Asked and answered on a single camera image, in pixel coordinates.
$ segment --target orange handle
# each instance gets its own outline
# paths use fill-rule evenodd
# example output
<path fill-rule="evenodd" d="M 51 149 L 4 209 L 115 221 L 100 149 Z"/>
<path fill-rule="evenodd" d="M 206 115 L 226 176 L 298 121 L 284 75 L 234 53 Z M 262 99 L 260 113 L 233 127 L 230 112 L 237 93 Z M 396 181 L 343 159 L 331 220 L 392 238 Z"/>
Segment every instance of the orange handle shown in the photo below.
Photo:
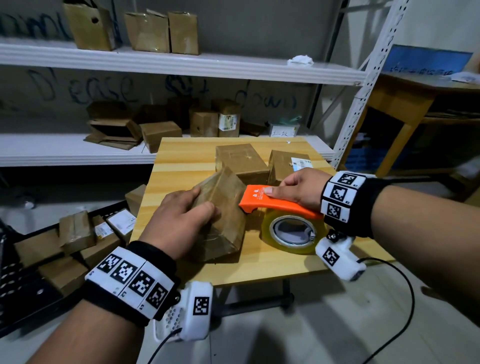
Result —
<path fill-rule="evenodd" d="M 271 198 L 267 196 L 264 193 L 265 187 L 268 186 L 261 184 L 249 184 L 239 203 L 241 209 L 247 214 L 252 213 L 253 210 L 259 207 L 266 207 L 273 208 L 275 210 L 294 212 L 311 220 L 320 220 L 324 217 L 322 214 L 306 209 L 295 202 L 279 200 L 277 198 Z"/>

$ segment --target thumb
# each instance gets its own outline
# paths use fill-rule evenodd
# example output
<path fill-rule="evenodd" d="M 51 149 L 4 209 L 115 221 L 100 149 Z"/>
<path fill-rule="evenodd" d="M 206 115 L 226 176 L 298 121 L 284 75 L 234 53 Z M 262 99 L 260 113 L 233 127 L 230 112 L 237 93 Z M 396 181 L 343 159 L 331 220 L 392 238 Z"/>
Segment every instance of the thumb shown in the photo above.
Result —
<path fill-rule="evenodd" d="M 187 211 L 183 215 L 189 225 L 200 229 L 215 215 L 215 205 L 207 201 Z"/>
<path fill-rule="evenodd" d="M 298 186 L 279 186 L 265 187 L 264 192 L 267 196 L 287 200 L 292 202 L 299 201 Z"/>

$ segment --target packing tape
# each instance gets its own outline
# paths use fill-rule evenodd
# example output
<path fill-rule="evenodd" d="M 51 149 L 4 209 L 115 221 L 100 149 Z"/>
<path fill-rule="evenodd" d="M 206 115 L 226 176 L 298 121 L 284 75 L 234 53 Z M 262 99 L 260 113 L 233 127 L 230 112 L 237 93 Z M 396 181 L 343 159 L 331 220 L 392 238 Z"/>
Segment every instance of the packing tape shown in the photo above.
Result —
<path fill-rule="evenodd" d="M 274 248 L 294 254 L 314 254 L 315 246 L 327 234 L 323 219 L 268 208 L 260 238 Z"/>

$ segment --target orange tape dispenser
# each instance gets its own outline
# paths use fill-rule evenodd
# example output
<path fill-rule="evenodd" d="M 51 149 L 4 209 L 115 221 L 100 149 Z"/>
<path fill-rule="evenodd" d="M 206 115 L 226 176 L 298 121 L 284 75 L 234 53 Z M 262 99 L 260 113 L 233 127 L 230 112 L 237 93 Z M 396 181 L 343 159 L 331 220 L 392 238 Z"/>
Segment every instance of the orange tape dispenser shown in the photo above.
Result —
<path fill-rule="evenodd" d="M 249 184 L 239 203 L 248 214 L 266 207 L 260 238 L 289 253 L 314 253 L 317 243 L 326 236 L 324 216 L 294 202 L 271 198 L 265 195 L 265 187 Z"/>

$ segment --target forearm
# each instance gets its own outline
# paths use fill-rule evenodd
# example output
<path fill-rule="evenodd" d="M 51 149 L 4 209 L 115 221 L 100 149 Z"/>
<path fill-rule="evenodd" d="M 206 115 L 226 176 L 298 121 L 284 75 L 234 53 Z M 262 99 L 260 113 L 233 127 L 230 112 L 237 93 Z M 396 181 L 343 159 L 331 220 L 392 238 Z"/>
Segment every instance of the forearm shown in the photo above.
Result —
<path fill-rule="evenodd" d="M 144 329 L 81 301 L 28 364 L 135 363 Z"/>
<path fill-rule="evenodd" d="M 480 209 L 388 186 L 373 207 L 372 230 L 400 263 L 478 322 L 470 309 L 480 304 Z"/>

